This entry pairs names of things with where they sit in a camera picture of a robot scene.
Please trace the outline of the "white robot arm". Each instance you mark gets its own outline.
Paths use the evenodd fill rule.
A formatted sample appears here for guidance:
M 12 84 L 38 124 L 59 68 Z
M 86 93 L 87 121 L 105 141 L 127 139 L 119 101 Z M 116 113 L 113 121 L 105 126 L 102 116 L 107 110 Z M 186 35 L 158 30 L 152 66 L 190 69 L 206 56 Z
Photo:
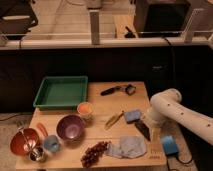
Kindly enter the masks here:
M 181 93 L 174 88 L 154 94 L 143 121 L 150 128 L 160 128 L 172 119 L 213 145 L 213 118 L 184 107 L 181 100 Z

